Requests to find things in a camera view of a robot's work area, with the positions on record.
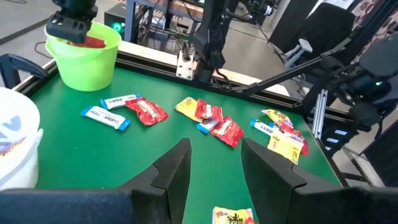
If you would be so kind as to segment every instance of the green light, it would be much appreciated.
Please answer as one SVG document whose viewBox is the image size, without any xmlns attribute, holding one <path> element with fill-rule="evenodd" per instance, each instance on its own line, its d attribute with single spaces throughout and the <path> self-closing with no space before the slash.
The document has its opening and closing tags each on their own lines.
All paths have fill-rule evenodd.
<svg viewBox="0 0 398 224">
<path fill-rule="evenodd" d="M 122 31 L 122 25 L 121 25 L 120 23 L 118 23 L 118 22 L 115 22 L 115 23 L 112 25 L 112 28 L 113 28 L 114 30 L 118 31 L 118 32 L 121 32 L 121 31 Z"/>
</svg>

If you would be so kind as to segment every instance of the white candy wrapper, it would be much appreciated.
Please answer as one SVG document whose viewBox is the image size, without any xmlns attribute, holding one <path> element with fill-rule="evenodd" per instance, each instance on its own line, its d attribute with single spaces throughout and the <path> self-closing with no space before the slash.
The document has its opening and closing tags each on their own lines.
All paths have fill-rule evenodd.
<svg viewBox="0 0 398 224">
<path fill-rule="evenodd" d="M 124 118 L 123 116 L 111 113 L 104 108 L 100 108 L 99 106 L 90 106 L 83 110 L 81 115 L 121 131 L 124 131 L 130 125 L 130 120 Z"/>
<path fill-rule="evenodd" d="M 127 100 L 135 100 L 138 97 L 140 97 L 140 94 L 119 96 L 119 97 L 105 99 L 105 100 L 101 99 L 101 106 L 106 110 L 120 108 L 120 107 L 126 106 L 125 102 Z"/>
<path fill-rule="evenodd" d="M 266 124 L 264 124 L 261 121 L 258 121 L 256 119 L 252 119 L 250 121 L 250 126 L 251 127 L 255 127 L 257 130 L 262 131 L 263 133 L 268 134 L 269 136 L 271 136 L 271 134 L 274 132 L 274 129 Z"/>
</svg>

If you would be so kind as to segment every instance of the white label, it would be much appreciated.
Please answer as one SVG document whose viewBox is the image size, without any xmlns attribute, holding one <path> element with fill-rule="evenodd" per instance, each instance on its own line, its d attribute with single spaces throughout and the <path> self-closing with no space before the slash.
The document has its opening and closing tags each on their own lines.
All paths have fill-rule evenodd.
<svg viewBox="0 0 398 224">
<path fill-rule="evenodd" d="M 326 139 L 326 141 L 333 142 L 333 143 L 338 143 L 337 139 L 332 139 L 332 138 L 328 138 L 328 139 Z"/>
<path fill-rule="evenodd" d="M 221 126 L 221 128 L 217 131 L 217 134 L 224 135 L 225 131 L 227 130 L 228 126 L 232 123 L 231 120 L 225 121 L 225 123 Z"/>
<path fill-rule="evenodd" d="M 211 105 L 206 105 L 206 117 L 210 118 L 213 116 L 213 113 L 211 112 Z"/>
<path fill-rule="evenodd" d="M 92 109 L 87 112 L 86 116 L 93 118 L 94 120 L 103 124 L 112 126 L 115 129 L 118 129 L 126 120 L 124 117 L 111 113 L 106 109 L 100 108 L 99 106 L 93 106 Z"/>
<path fill-rule="evenodd" d="M 115 98 L 106 99 L 105 103 L 108 109 L 119 108 L 126 105 L 127 100 L 135 100 L 136 95 L 119 96 Z"/>
<path fill-rule="evenodd" d="M 145 111 L 148 112 L 150 114 L 150 116 L 152 118 L 156 118 L 157 113 L 156 111 L 150 106 L 148 105 L 145 101 L 138 101 L 138 105 Z"/>
<path fill-rule="evenodd" d="M 340 130 L 336 130 L 335 133 L 336 134 L 340 134 L 340 135 L 346 135 L 347 134 L 346 131 L 340 131 Z"/>
<path fill-rule="evenodd" d="M 256 121 L 254 123 L 254 127 L 260 131 L 262 131 L 263 133 L 268 134 L 269 136 L 274 132 L 274 130 L 272 130 L 272 128 L 260 121 Z"/>
</svg>

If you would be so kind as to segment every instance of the lime green bowl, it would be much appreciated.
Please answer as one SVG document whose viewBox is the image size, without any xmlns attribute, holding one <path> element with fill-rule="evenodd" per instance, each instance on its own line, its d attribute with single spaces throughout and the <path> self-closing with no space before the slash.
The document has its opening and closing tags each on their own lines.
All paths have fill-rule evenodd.
<svg viewBox="0 0 398 224">
<path fill-rule="evenodd" d="M 87 35 L 105 41 L 103 49 L 75 47 L 66 40 L 47 35 L 45 48 L 54 57 L 61 79 L 72 89 L 96 91 L 112 82 L 121 36 L 112 28 L 93 22 Z"/>
</svg>

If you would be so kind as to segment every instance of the desk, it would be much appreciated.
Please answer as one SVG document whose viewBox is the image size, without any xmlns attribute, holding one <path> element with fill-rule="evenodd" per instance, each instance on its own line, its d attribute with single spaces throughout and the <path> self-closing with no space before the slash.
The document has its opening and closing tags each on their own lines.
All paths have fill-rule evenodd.
<svg viewBox="0 0 398 224">
<path fill-rule="evenodd" d="M 44 129 L 39 147 L 37 188 L 116 188 L 142 172 L 181 138 L 189 138 L 192 166 L 183 223 L 211 223 L 214 206 L 253 208 L 241 164 L 241 143 L 231 149 L 214 136 L 204 135 L 195 128 L 196 122 L 176 112 L 174 106 L 187 96 L 222 106 L 224 114 L 230 115 L 243 128 L 245 138 L 262 145 L 268 143 L 269 137 L 251 128 L 249 123 L 253 118 L 270 122 L 261 113 L 270 107 L 184 85 L 183 80 L 177 83 L 149 75 L 155 72 L 150 68 L 165 75 L 173 69 L 175 72 L 176 61 L 174 55 L 123 42 L 112 84 L 104 90 L 90 93 L 72 90 L 63 84 L 53 62 L 45 66 L 50 73 L 48 78 L 28 78 L 15 87 L 35 102 L 40 111 L 40 127 Z M 222 72 L 232 82 L 255 81 L 238 73 Z M 282 86 L 273 89 L 285 93 Z M 113 112 L 132 121 L 127 130 L 120 132 L 80 116 L 86 107 L 99 106 L 101 98 L 132 93 L 158 103 L 170 117 L 146 127 L 133 111 L 118 108 Z M 299 166 L 331 183 L 340 184 L 339 173 L 333 170 L 305 120 L 298 114 L 283 112 L 309 144 L 309 155 L 300 156 Z"/>
</svg>

